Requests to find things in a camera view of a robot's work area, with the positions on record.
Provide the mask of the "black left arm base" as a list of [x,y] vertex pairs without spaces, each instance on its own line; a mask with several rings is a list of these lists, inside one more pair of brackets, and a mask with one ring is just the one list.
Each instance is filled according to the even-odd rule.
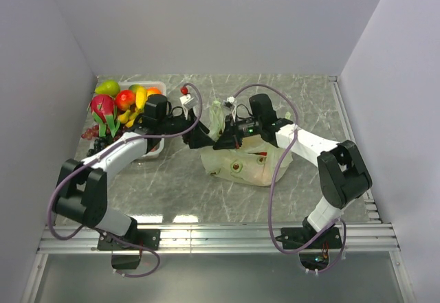
[[[115,273],[126,278],[142,278],[159,269],[161,258],[159,249],[160,231],[134,229],[128,236],[101,233],[97,250],[111,253],[111,267]],[[142,257],[149,253],[155,258],[155,265],[145,273],[133,273],[141,266]]]

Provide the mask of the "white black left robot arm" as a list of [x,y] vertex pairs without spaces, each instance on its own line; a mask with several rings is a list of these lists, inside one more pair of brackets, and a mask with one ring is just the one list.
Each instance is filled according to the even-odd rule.
[[113,236],[122,249],[136,246],[140,241],[138,222],[108,206],[108,182],[163,139],[182,137],[190,148],[213,143],[208,129],[200,122],[201,97],[187,93],[180,98],[179,108],[181,113],[173,115],[166,96],[151,95],[120,139],[82,161],[67,160],[49,200],[48,226],[53,225],[53,215],[61,215],[79,223],[80,227]]

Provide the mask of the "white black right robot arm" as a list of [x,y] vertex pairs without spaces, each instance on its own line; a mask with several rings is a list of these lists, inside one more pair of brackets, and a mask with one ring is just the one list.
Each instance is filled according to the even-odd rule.
[[247,137],[258,135],[283,154],[294,153],[318,169],[322,198],[302,222],[296,238],[284,239],[294,251],[319,247],[330,238],[330,229],[343,211],[372,186],[371,176],[357,145],[351,140],[335,142],[299,128],[291,120],[278,117],[265,93],[249,99],[251,114],[237,120],[227,115],[225,128],[214,143],[215,150],[238,149]]

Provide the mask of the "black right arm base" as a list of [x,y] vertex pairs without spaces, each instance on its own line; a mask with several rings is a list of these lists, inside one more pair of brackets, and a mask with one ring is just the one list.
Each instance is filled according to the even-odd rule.
[[[310,242],[298,255],[305,273],[320,273],[329,271],[344,259],[347,243],[347,230],[332,226],[317,239]],[[304,227],[283,227],[276,242],[282,245],[283,250],[291,252],[305,245],[313,237]]]

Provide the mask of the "pale green avocado plastic bag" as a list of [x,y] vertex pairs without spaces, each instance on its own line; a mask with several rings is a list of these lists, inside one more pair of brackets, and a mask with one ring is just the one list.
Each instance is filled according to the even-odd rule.
[[[212,102],[209,118],[209,136],[217,140],[226,118],[220,101]],[[275,167],[284,150],[256,135],[244,138],[238,150],[214,150],[208,146],[201,148],[199,152],[204,169],[209,175],[247,185],[270,186]],[[280,165],[276,181],[285,174],[292,161],[292,154],[287,154]]]

